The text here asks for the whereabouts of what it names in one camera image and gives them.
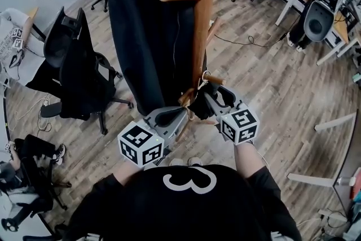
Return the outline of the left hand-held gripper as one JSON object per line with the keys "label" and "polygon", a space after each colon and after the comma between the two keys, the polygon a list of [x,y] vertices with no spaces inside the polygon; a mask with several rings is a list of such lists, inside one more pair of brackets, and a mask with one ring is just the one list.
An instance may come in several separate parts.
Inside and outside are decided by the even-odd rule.
{"label": "left hand-held gripper", "polygon": [[117,136],[120,153],[137,166],[160,160],[181,132],[187,116],[184,107],[171,106],[130,122]]}

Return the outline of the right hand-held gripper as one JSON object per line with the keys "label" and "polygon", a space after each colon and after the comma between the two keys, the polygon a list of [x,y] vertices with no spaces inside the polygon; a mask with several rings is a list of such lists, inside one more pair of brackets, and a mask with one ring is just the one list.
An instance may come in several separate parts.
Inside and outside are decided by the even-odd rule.
{"label": "right hand-held gripper", "polygon": [[257,136],[259,118],[235,89],[220,85],[215,92],[204,92],[204,97],[225,140],[238,146]]}

